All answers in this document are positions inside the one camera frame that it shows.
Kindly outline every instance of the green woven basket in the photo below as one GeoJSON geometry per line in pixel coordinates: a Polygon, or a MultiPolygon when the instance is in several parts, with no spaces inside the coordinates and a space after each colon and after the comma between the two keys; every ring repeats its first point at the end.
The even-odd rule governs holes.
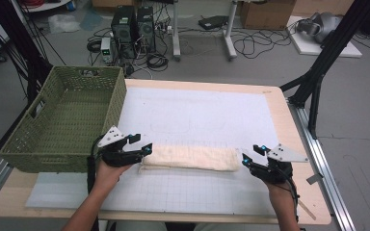
{"type": "Polygon", "coordinates": [[[119,67],[53,67],[0,157],[25,172],[87,171],[93,141],[118,125],[126,91],[119,67]]]}

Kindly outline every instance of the white bracket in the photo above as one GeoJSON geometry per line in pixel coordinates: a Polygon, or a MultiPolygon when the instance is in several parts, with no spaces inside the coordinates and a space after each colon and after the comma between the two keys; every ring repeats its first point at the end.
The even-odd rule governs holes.
{"type": "Polygon", "coordinates": [[[106,146],[110,143],[119,141],[124,138],[124,134],[116,127],[112,126],[110,130],[104,135],[103,139],[98,143],[98,147],[106,146]]]}
{"type": "Polygon", "coordinates": [[[308,162],[308,158],[283,144],[279,144],[278,146],[272,148],[267,153],[269,158],[280,162],[308,162]]]}

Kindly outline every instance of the human arm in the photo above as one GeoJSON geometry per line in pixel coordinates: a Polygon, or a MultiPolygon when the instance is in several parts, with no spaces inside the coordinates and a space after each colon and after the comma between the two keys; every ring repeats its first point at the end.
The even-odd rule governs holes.
{"type": "Polygon", "coordinates": [[[269,198],[276,212],[280,231],[300,230],[294,214],[294,201],[288,184],[270,184],[264,182],[269,189],[269,198]]]}
{"type": "Polygon", "coordinates": [[[62,230],[91,230],[107,195],[119,181],[122,173],[130,167],[109,167],[100,161],[92,191],[62,230]]]}

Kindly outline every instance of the cream-colored towel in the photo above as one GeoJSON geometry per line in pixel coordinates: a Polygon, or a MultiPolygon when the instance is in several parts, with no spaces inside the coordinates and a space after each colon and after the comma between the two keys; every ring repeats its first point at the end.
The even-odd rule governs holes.
{"type": "Polygon", "coordinates": [[[144,168],[187,167],[218,171],[239,169],[234,148],[158,145],[152,146],[152,154],[143,158],[144,168]]]}

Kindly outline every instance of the cardboard box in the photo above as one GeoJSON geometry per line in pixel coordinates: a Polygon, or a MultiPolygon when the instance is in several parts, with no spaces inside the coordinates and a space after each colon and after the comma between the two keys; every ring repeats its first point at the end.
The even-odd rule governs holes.
{"type": "Polygon", "coordinates": [[[100,9],[114,9],[116,6],[136,6],[136,0],[92,0],[92,5],[100,9]]]}
{"type": "Polygon", "coordinates": [[[244,3],[242,25],[246,29],[284,30],[296,0],[272,0],[265,4],[244,3]]]}
{"type": "Polygon", "coordinates": [[[295,16],[312,16],[314,13],[330,12],[344,15],[354,0],[297,0],[293,9],[295,16]]]}

